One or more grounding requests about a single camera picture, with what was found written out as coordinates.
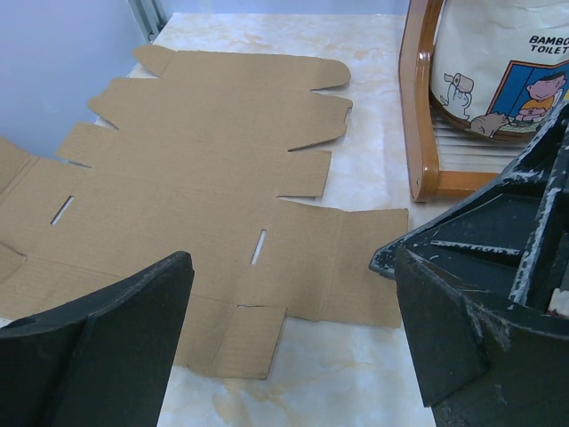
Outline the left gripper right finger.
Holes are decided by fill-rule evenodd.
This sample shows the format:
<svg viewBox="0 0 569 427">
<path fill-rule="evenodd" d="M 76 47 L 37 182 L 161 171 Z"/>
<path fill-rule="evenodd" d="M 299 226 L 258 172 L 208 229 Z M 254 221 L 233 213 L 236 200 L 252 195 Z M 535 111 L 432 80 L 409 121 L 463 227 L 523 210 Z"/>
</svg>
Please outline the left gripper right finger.
<svg viewBox="0 0 569 427">
<path fill-rule="evenodd" d="M 565 426 L 568 105 L 482 189 L 379 248 L 439 426 Z"/>
</svg>

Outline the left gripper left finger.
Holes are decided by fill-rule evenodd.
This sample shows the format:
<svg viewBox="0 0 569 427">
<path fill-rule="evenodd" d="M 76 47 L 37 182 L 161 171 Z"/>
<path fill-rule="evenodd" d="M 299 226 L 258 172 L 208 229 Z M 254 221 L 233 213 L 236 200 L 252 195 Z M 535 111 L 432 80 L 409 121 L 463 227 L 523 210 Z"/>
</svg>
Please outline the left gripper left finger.
<svg viewBox="0 0 569 427">
<path fill-rule="evenodd" d="M 194 280 L 179 251 L 1 329 L 3 426 L 155 426 Z"/>
</svg>

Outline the brown cardboard box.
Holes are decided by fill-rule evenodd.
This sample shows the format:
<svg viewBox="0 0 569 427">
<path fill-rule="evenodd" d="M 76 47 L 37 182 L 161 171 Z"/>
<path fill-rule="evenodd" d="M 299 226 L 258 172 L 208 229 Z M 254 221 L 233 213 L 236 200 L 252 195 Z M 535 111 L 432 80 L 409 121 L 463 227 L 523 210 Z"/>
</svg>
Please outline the brown cardboard box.
<svg viewBox="0 0 569 427">
<path fill-rule="evenodd" d="M 1 145 L 1 314 L 16 319 L 176 251 L 195 279 L 176 354 L 207 376 L 267 377 L 285 317 L 399 327 L 395 284 L 369 270 L 404 209 L 308 205 L 352 106 L 349 68 L 317 57 L 134 51 L 55 159 Z"/>
</svg>

